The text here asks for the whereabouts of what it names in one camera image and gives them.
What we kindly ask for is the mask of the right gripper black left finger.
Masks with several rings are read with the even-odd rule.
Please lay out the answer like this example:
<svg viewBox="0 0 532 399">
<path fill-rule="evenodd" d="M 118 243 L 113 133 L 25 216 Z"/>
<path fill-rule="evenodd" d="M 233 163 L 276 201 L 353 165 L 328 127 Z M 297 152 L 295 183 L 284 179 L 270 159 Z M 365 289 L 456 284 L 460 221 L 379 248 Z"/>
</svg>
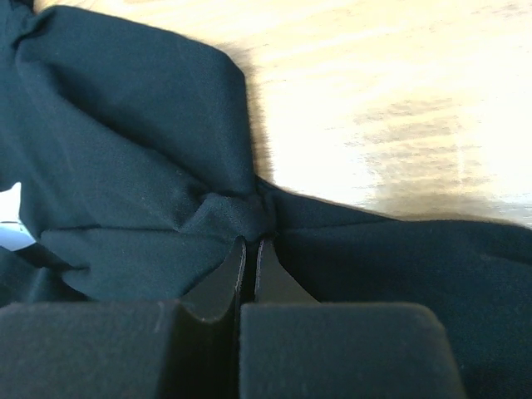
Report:
<svg viewBox="0 0 532 399">
<path fill-rule="evenodd" d="M 185 296 L 12 304 L 1 311 L 4 398 L 232 398 L 246 246 Z"/>
</svg>

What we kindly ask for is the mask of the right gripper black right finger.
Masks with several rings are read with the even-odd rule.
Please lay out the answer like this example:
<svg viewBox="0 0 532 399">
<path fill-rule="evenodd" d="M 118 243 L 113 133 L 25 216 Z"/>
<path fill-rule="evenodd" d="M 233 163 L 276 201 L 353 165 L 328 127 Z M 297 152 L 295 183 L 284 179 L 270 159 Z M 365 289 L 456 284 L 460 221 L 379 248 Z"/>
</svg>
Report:
<svg viewBox="0 0 532 399">
<path fill-rule="evenodd" d="M 321 303 L 259 245 L 241 308 L 242 398 L 462 398 L 446 331 L 415 303 Z"/>
</svg>

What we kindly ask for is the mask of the black t-shirt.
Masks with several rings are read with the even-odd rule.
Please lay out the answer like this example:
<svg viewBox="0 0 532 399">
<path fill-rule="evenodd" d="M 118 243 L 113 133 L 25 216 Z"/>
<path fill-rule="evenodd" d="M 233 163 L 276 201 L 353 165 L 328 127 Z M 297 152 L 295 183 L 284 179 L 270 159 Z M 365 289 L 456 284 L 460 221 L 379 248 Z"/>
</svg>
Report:
<svg viewBox="0 0 532 399">
<path fill-rule="evenodd" d="M 259 245 L 321 303 L 415 303 L 446 331 L 462 398 L 531 395 L 531 232 L 400 221 L 254 173 L 244 75 L 186 37 L 74 7 L 1 4 L 1 187 L 36 243 L 1 252 L 12 304 L 178 299 Z"/>
</svg>

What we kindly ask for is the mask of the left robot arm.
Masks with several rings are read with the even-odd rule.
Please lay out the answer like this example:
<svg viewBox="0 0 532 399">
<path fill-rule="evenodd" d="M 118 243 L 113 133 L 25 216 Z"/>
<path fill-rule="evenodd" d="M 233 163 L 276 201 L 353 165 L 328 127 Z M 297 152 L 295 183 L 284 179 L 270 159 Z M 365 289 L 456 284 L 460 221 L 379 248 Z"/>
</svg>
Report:
<svg viewBox="0 0 532 399">
<path fill-rule="evenodd" d="M 36 243 L 20 219 L 22 185 L 17 182 L 9 190 L 1 192 L 0 244 L 10 251 L 25 249 Z"/>
</svg>

